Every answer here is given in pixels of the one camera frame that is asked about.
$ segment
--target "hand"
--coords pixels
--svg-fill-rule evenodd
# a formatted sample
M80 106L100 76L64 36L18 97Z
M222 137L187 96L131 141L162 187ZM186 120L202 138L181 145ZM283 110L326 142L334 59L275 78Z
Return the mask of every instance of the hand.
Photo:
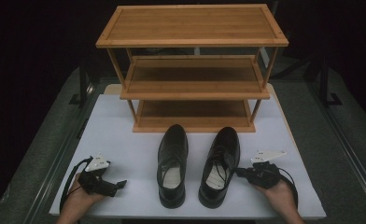
M57 220L57 224L73 224L81 219L95 204L106 196L101 194L88 194L78 183L80 173L76 174L75 181L68 192L68 198L64 202L63 209Z
M264 189L258 186L254 187L265 195L273 209L284 218L288 224L304 223L299 211L297 211L293 193L285 181L279 180L279 182L270 189Z

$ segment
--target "pair of black shoes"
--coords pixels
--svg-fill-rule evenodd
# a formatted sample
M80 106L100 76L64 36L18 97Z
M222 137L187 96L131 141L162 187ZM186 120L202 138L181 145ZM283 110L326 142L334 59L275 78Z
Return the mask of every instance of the pair of black shoes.
M185 201L184 178L189 145L186 133L178 124L163 137L158 153L157 181L163 206L177 208ZM199 190L201 204L221 206L240 159L238 135L234 128L221 129L209 150Z

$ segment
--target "floor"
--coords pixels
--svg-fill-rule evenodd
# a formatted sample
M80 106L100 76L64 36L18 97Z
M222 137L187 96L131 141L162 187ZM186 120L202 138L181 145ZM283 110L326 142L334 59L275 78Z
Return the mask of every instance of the floor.
M296 62L281 53L273 74ZM329 95L335 93L343 104L326 108L319 101L318 79L313 82L303 80L305 68L300 67L283 78L272 78L270 83L327 214L326 218L306 220L306 223L366 223L366 114L332 69L329 70ZM83 125L91 114L97 95L108 84L118 83L115 77L102 72L97 81L90 84L87 103L80 107L72 101L79 95L78 77L79 68L64 83L12 178L6 199L0 203L0 223L55 222L56 217L49 215L48 211L58 187L64 184L61 183L64 174L70 172L66 168ZM139 223L139 220L82 219L82 223L121 222ZM283 221L256 220L256 223Z

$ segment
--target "top shelf board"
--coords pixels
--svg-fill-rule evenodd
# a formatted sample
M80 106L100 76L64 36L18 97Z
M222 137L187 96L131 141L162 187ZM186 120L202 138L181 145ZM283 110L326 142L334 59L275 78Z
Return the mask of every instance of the top shelf board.
M119 6L97 48L285 47L265 4Z

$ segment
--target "dark background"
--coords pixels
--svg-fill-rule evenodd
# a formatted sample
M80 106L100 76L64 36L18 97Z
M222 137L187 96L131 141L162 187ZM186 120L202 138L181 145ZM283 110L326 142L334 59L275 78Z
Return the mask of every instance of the dark background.
M197 2L251 3L119 4ZM110 65L95 42L117 5L111 0L0 1L0 198L73 70L93 58ZM275 17L290 36L285 55L301 59L325 47L330 67L366 111L366 0L281 0Z

